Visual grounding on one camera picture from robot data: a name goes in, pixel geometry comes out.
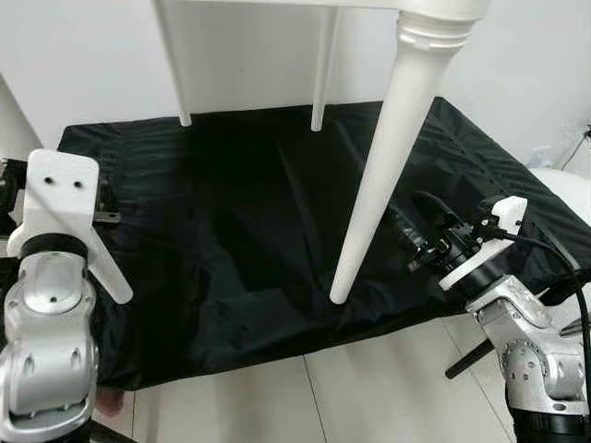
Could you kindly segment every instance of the white mounting bracket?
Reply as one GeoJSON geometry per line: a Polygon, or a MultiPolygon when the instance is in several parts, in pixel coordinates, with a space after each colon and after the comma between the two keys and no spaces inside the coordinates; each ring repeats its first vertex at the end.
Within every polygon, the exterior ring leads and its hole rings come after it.
{"type": "MultiPolygon", "coordinates": [[[[492,207],[492,215],[499,217],[499,228],[516,235],[519,233],[521,222],[527,209],[527,199],[521,197],[507,197],[498,201],[492,207]]],[[[480,265],[496,257],[513,244],[513,240],[492,239],[482,245],[480,250],[461,266],[447,274],[440,281],[443,291],[448,291],[459,280],[468,275],[480,265]]]]}
{"type": "Polygon", "coordinates": [[[9,257],[44,233],[77,237],[89,249],[89,270],[113,299],[127,303],[133,291],[92,227],[99,165],[89,158],[54,150],[34,150],[27,165],[23,222],[10,235],[9,257]]]}

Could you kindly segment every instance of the table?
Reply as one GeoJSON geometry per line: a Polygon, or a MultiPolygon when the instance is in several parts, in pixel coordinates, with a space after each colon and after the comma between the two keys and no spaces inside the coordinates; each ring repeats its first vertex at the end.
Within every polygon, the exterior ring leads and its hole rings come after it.
{"type": "Polygon", "coordinates": [[[331,300],[335,304],[344,303],[433,101],[438,82],[452,57],[469,38],[474,23],[484,17],[489,0],[153,0],[175,83],[180,122],[189,126],[191,117],[184,103],[161,1],[323,7],[312,101],[312,131],[322,129],[332,59],[339,41],[341,9],[400,10],[396,63],[331,288],[331,300]]]}

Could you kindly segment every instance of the chair leg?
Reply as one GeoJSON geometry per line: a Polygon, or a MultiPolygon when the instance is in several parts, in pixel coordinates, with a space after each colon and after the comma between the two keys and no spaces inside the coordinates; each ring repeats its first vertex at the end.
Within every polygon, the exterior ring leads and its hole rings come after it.
{"type": "Polygon", "coordinates": [[[398,54],[369,150],[331,288],[346,301],[392,191],[425,121],[440,77],[469,35],[470,23],[400,13],[398,54]]]}
{"type": "Polygon", "coordinates": [[[482,357],[486,356],[491,351],[494,351],[494,349],[495,348],[489,339],[482,341],[476,348],[451,365],[448,370],[445,371],[445,376],[449,380],[456,378],[482,357]]]}
{"type": "Polygon", "coordinates": [[[183,85],[179,74],[179,63],[175,54],[175,48],[173,47],[172,39],[170,36],[170,30],[166,24],[165,8],[166,2],[164,0],[151,0],[153,7],[153,14],[158,26],[159,36],[163,45],[166,63],[168,65],[168,71],[173,81],[173,92],[175,94],[176,107],[178,110],[178,118],[181,126],[191,126],[191,113],[188,110],[188,106],[185,100],[186,94],[183,91],[183,85]]]}
{"type": "Polygon", "coordinates": [[[316,64],[316,79],[314,80],[314,101],[312,103],[311,129],[314,132],[322,129],[322,117],[324,116],[324,106],[329,92],[332,59],[334,58],[339,32],[340,14],[340,7],[327,6],[324,9],[316,64]]]}

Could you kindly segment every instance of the black cable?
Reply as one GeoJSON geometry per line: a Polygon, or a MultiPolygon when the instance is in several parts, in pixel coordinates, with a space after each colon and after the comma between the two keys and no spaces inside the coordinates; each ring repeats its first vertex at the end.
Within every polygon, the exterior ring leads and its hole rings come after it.
{"type": "Polygon", "coordinates": [[[579,304],[579,310],[581,311],[581,328],[583,330],[583,358],[585,360],[585,387],[586,387],[586,397],[587,397],[587,407],[589,409],[589,414],[591,415],[591,335],[589,334],[589,312],[587,310],[587,303],[585,301],[585,296],[583,295],[582,285],[579,282],[579,278],[576,276],[574,272],[573,265],[566,257],[550,245],[547,245],[543,242],[539,242],[538,240],[534,240],[532,238],[522,237],[520,235],[513,235],[511,233],[505,233],[503,230],[495,230],[494,236],[496,238],[504,239],[504,240],[513,240],[514,242],[522,242],[528,243],[530,245],[534,245],[541,249],[544,249],[546,252],[549,252],[552,256],[556,257],[562,266],[568,271],[570,274],[571,280],[573,281],[576,299],[579,304]]]}
{"type": "Polygon", "coordinates": [[[589,129],[583,134],[583,138],[581,138],[581,141],[579,141],[579,143],[577,143],[577,145],[574,148],[573,152],[571,152],[571,155],[569,156],[569,158],[566,160],[566,162],[564,162],[562,164],[561,171],[564,171],[564,168],[566,168],[569,165],[569,163],[573,160],[574,156],[579,151],[579,148],[581,147],[581,145],[583,144],[583,142],[585,141],[585,139],[587,137],[591,137],[591,125],[588,125],[588,126],[589,126],[589,129]]]}

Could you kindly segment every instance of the white object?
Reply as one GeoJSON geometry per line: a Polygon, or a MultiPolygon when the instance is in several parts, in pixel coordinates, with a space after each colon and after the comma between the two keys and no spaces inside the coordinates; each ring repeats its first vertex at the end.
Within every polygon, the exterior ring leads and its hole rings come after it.
{"type": "Polygon", "coordinates": [[[312,131],[322,129],[322,117],[329,91],[332,72],[332,60],[339,32],[339,7],[326,7],[322,17],[320,29],[320,43],[318,46],[318,61],[316,66],[316,80],[314,82],[314,100],[312,102],[312,131]]]}
{"type": "Polygon", "coordinates": [[[66,233],[89,249],[89,270],[117,303],[133,292],[92,228],[99,165],[88,157],[53,150],[29,156],[23,223],[10,235],[9,257],[18,257],[24,243],[43,233],[66,233]]]}
{"type": "Polygon", "coordinates": [[[24,161],[38,148],[42,148],[41,141],[0,74],[0,157],[24,161]]]}
{"type": "MultiPolygon", "coordinates": [[[[530,169],[530,172],[550,191],[561,198],[581,220],[591,226],[591,182],[584,178],[556,169],[530,169]]],[[[587,305],[591,305],[591,285],[583,288],[587,305]]],[[[554,323],[563,328],[580,318],[576,297],[569,297],[550,309],[554,323]]]]}
{"type": "Polygon", "coordinates": [[[152,12],[156,17],[156,24],[160,42],[163,46],[163,53],[166,57],[168,71],[173,81],[173,91],[175,93],[176,108],[178,110],[178,120],[181,126],[191,126],[193,123],[191,120],[191,113],[189,112],[185,102],[183,84],[178,73],[178,63],[175,62],[175,53],[173,45],[171,44],[170,32],[166,26],[166,20],[164,19],[163,5],[160,3],[160,0],[150,0],[150,3],[153,8],[152,12]]]}
{"type": "Polygon", "coordinates": [[[293,6],[342,6],[400,9],[450,21],[473,21],[484,17],[489,0],[177,0],[196,3],[257,3],[293,6]]]}
{"type": "MultiPolygon", "coordinates": [[[[527,200],[525,198],[512,196],[497,202],[492,207],[491,213],[499,217],[500,229],[516,235],[519,233],[526,209],[527,200]]],[[[500,240],[496,238],[485,242],[476,254],[440,280],[441,289],[448,291],[463,277],[480,265],[496,257],[512,244],[513,240],[500,240]]]]}
{"type": "Polygon", "coordinates": [[[398,54],[331,288],[344,303],[433,102],[438,81],[473,22],[401,12],[398,54]]]}
{"type": "Polygon", "coordinates": [[[557,169],[530,169],[537,179],[561,198],[573,212],[591,226],[591,182],[557,169]]]}
{"type": "Polygon", "coordinates": [[[532,151],[532,157],[527,162],[528,168],[551,168],[550,146],[538,146],[532,151]]]}

